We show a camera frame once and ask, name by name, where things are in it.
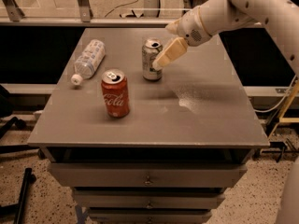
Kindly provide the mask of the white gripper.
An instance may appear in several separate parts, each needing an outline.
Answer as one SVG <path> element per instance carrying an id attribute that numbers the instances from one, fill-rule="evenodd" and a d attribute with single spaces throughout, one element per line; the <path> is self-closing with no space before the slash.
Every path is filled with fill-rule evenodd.
<path id="1" fill-rule="evenodd" d="M 195 7 L 185 13 L 180 19 L 172 21 L 165 29 L 173 35 L 180 37 L 171 38 L 156 56 L 152 63 L 155 70 L 161 70 L 187 52 L 188 45 L 197 47 L 211 39 L 202 23 L 200 7 Z"/>

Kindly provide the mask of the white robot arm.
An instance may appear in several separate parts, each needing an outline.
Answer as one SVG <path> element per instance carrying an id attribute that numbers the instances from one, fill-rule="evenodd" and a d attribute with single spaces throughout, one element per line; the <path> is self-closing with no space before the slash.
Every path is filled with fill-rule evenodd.
<path id="1" fill-rule="evenodd" d="M 186 53 L 188 47 L 198 47 L 220 32 L 243 28 L 252 21 L 261 24 L 299 75 L 299 10 L 291 0 L 208 0 L 166 25 L 177 37 L 167 43 L 154 66 L 161 69 Z M 298 169 L 294 161 L 285 176 L 276 215 L 265 223 L 254 217 L 244 223 L 232 216 L 211 224 L 298 224 Z"/>

